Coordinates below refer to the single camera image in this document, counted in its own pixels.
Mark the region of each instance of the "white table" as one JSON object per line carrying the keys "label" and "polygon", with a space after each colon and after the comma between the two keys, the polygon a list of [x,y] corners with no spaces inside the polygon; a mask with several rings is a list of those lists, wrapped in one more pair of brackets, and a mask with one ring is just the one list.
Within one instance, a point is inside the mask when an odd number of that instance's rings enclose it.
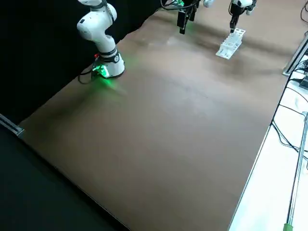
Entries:
{"label": "white table", "polygon": [[[291,78],[303,77],[304,75],[299,72],[294,72],[291,76]],[[298,83],[290,81],[287,86],[308,99],[308,90],[300,88]],[[281,104],[298,112],[308,111],[308,103],[290,89],[285,90]],[[274,115],[274,121],[289,142],[299,147],[304,117],[279,106]],[[275,129],[270,126],[233,216],[229,231],[283,230],[288,213],[297,158],[298,153],[290,147],[283,146]],[[303,165],[295,206],[294,231],[308,230],[308,170],[305,159]]]}

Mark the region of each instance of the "green led light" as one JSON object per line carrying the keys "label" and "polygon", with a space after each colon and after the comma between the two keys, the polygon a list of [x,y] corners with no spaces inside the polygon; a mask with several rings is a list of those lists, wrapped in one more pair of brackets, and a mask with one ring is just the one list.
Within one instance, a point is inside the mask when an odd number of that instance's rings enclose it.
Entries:
{"label": "green led light", "polygon": [[110,77],[110,74],[109,74],[109,72],[108,72],[106,66],[103,65],[103,64],[94,67],[94,68],[92,69],[92,71],[96,71],[97,73],[99,73],[99,74],[100,74],[101,76],[103,76],[104,78]]}
{"label": "green led light", "polygon": [[182,0],[176,0],[176,5],[184,6],[184,2]]}

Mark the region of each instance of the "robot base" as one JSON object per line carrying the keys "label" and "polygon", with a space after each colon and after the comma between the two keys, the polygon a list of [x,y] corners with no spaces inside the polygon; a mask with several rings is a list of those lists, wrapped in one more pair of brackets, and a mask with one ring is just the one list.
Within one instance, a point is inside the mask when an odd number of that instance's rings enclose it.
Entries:
{"label": "robot base", "polygon": [[114,62],[106,62],[103,57],[99,56],[92,68],[93,75],[98,74],[103,78],[118,77],[124,70],[124,61],[119,53]]}
{"label": "robot base", "polygon": [[240,47],[245,32],[245,30],[236,28],[234,33],[230,33],[229,36],[223,41],[216,55],[225,59],[230,59]]}

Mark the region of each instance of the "black floor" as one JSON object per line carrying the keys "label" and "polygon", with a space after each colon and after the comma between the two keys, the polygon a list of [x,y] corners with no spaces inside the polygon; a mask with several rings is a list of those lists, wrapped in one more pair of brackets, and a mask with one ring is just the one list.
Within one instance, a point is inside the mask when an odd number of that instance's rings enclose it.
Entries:
{"label": "black floor", "polygon": [[0,230],[128,230],[1,126],[0,158]]}

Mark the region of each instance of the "metal frame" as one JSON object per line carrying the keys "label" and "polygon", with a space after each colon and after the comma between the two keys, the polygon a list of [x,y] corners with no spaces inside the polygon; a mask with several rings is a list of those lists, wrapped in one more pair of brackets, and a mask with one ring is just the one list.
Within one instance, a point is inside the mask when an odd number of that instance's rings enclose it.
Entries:
{"label": "metal frame", "polygon": [[12,133],[14,133],[16,136],[20,137],[24,129],[14,124],[12,121],[10,121],[8,118],[0,114],[0,125],[3,125],[5,128],[10,130]]}
{"label": "metal frame", "polygon": [[299,62],[302,60],[307,50],[308,50],[308,34],[305,36],[305,38],[297,48],[290,62],[283,69],[282,74],[289,77],[291,73],[295,70]]}

